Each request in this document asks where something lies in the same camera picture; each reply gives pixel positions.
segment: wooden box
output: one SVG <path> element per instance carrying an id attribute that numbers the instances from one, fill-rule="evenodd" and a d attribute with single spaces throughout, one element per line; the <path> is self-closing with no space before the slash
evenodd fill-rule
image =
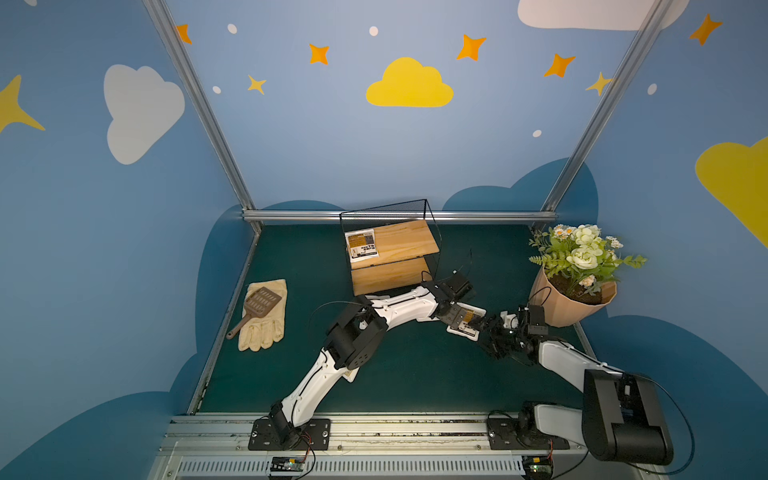
<path id="1" fill-rule="evenodd" d="M 440 249 L 426 220 L 376 227 L 373 232 L 379 256 L 350 264 L 356 296 L 432 278 L 425 255 Z"/>

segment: wire mesh basket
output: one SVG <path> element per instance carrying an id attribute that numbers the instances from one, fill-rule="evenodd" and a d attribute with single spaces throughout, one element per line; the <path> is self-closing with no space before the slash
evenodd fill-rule
<path id="1" fill-rule="evenodd" d="M 442 249 L 440 227 L 438 226 L 437 221 L 435 221 L 435 215 L 432 213 L 432 208 L 430 208 L 429 202 L 426 199 L 411 200 L 398 204 L 382 205 L 381 207 L 364 208 L 361 210 L 351 210 L 342 212 L 339 215 L 339 222 L 343 234 L 414 220 L 424 220 L 427 223 L 429 230 L 437 243 L 438 250 Z M 423 256 L 423 258 L 427 264 L 430 277 L 434 278 L 440 264 L 440 252 L 427 254 Z M 347 256 L 347 260 L 351 267 L 352 264 L 349 255 Z M 424 274 L 423 279 L 430 280 L 426 273 Z"/>

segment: black bracket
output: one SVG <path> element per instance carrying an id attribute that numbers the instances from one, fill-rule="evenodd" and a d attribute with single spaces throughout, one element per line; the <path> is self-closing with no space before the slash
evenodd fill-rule
<path id="1" fill-rule="evenodd" d="M 569 450 L 568 441 L 560 437 L 543 435 L 522 443 L 517 436 L 517 422 L 510 419 L 488 419 L 488 442 L 491 450 Z"/>
<path id="2" fill-rule="evenodd" d="M 328 449 L 328 438 L 331 433 L 330 419 L 311 419 L 301 428 L 301 435 L 307 434 L 312 441 L 310 446 L 315 452 L 324 452 Z M 248 439 L 249 450 L 262 450 L 275 452 L 278 450 L 299 451 L 306 450 L 306 441 L 300 440 L 291 449 L 284 449 L 280 444 L 277 431 L 272 426 L 270 419 L 258 419 L 253 423 Z"/>

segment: blue wall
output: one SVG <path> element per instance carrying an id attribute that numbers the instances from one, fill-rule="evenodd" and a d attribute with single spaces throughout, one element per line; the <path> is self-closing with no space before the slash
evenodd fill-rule
<path id="1" fill-rule="evenodd" d="M 188 99 L 136 163 L 109 150 L 108 68 L 180 84 L 141 0 L 2 2 L 0 31 L 45 128 L 0 131 L 0 478 L 142 478 L 253 231 Z"/>
<path id="2" fill-rule="evenodd" d="M 723 25 L 701 45 L 689 37 L 707 14 Z M 620 275 L 617 299 L 584 329 L 601 359 L 658 379 L 689 415 L 697 456 L 681 478 L 764 478 L 768 250 L 704 188 L 696 162 L 715 144 L 768 137 L 766 18 L 757 0 L 691 2 L 659 35 L 587 162 L 598 223 L 649 260 Z M 668 415 L 674 468 L 687 433 Z"/>
<path id="3" fill-rule="evenodd" d="M 634 35 L 534 28 L 507 1 L 168 3 L 259 208 L 427 197 L 440 210 L 468 188 L 508 190 L 571 153 L 599 100 L 586 88 L 612 75 Z M 464 35 L 487 38 L 477 61 L 456 59 Z M 310 64 L 310 44 L 329 46 L 328 65 Z M 576 57 L 563 78 L 544 76 L 555 54 Z M 401 57 L 437 68 L 452 101 L 370 104 L 366 89 Z"/>

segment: work glove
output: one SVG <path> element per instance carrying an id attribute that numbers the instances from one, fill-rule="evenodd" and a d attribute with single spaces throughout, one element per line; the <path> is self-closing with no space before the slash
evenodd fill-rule
<path id="1" fill-rule="evenodd" d="M 246 298 L 253 295 L 259 288 L 265 286 L 282 298 L 264 318 L 252 318 L 240 329 L 240 337 L 237 340 L 237 348 L 240 351 L 251 349 L 258 352 L 260 349 L 268 349 L 273 342 L 279 342 L 285 336 L 286 298 L 288 287 L 285 280 L 272 280 L 270 282 L 251 283 L 246 292 Z M 248 313 L 243 308 L 243 318 Z"/>

